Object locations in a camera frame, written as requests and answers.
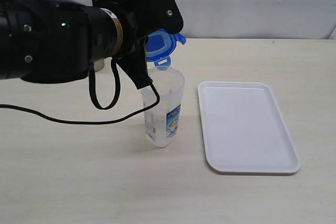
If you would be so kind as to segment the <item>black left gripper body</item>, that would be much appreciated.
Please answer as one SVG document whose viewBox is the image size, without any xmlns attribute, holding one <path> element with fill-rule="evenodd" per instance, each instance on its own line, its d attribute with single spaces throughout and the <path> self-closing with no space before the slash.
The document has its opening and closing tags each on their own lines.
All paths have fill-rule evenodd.
<svg viewBox="0 0 336 224">
<path fill-rule="evenodd" d="M 118 51 L 112 53 L 111 57 L 140 90 L 149 86 L 152 81 L 148 76 L 144 46 L 139 45 L 141 39 L 137 38 L 138 22 L 133 13 L 122 8 L 123 1 L 92 0 L 92 5 L 109 10 L 116 15 L 118 23 L 115 26 L 122 30 L 122 41 L 117 43 Z"/>
</svg>

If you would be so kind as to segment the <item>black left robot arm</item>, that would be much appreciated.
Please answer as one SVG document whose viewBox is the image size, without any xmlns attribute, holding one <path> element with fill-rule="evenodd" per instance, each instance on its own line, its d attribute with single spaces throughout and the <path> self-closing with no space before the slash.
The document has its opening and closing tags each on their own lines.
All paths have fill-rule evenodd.
<svg viewBox="0 0 336 224">
<path fill-rule="evenodd" d="M 147 0 L 1 0 L 1 79 L 40 84 L 85 78 L 111 59 L 138 89 L 152 83 L 145 42 L 158 25 L 144 21 Z"/>
</svg>

